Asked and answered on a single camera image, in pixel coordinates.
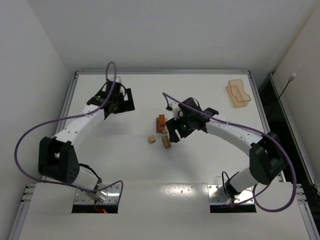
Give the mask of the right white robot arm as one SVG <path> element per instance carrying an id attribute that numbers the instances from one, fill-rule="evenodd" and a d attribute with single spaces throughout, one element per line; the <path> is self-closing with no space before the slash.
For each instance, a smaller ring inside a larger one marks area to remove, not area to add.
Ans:
<path id="1" fill-rule="evenodd" d="M 224 194 L 230 199 L 256 184 L 269 185 L 287 166 L 276 146 L 278 136 L 272 132 L 262 136 L 233 126 L 217 110 L 201 109 L 199 102 L 192 97 L 182 103 L 168 102 L 166 109 L 173 115 L 165 123 L 170 142 L 177 143 L 198 130 L 227 141 L 248 156 L 248 167 L 236 172 L 223 186 Z"/>

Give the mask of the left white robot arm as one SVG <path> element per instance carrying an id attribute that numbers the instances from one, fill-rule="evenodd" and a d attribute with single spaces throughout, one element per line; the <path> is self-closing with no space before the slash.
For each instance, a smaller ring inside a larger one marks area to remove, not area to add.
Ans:
<path id="1" fill-rule="evenodd" d="M 102 180 L 93 170 L 80 164 L 77 149 L 89 133 L 111 114 L 135 110 L 132 91 L 121 82 L 107 80 L 90 98 L 79 117 L 53 137 L 39 143 L 38 172 L 57 182 L 91 192 Z"/>

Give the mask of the clear orange plastic box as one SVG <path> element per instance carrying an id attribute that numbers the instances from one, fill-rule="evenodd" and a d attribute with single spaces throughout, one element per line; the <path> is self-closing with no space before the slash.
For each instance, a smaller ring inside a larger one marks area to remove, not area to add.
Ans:
<path id="1" fill-rule="evenodd" d="M 241 79 L 229 80 L 226 90 L 235 108 L 246 107 L 251 101 L 251 97 L 245 92 Z"/>

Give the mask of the light wood long block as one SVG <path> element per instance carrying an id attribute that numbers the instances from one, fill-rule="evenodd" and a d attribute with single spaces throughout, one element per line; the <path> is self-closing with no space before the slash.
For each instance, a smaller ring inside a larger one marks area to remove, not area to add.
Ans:
<path id="1" fill-rule="evenodd" d="M 164 128 L 161 130 L 161 133 L 162 133 L 162 134 L 167 134 L 167 133 L 168 133 L 168 128 L 167 128 L 166 125 L 165 125 Z"/>

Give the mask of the red-brown long block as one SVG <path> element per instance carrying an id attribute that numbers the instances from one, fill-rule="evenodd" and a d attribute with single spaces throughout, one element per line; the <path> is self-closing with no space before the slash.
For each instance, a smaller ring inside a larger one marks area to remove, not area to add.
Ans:
<path id="1" fill-rule="evenodd" d="M 156 125 L 156 132 L 160 134 L 162 133 L 162 130 L 160 129 L 159 125 Z"/>

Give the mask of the red-brown arch block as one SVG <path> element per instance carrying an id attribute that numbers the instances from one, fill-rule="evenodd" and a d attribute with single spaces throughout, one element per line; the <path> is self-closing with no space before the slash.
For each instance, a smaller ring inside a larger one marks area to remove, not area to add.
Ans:
<path id="1" fill-rule="evenodd" d="M 159 114 L 156 118 L 156 126 L 159 130 L 164 130 L 166 127 L 166 117 L 164 114 Z"/>

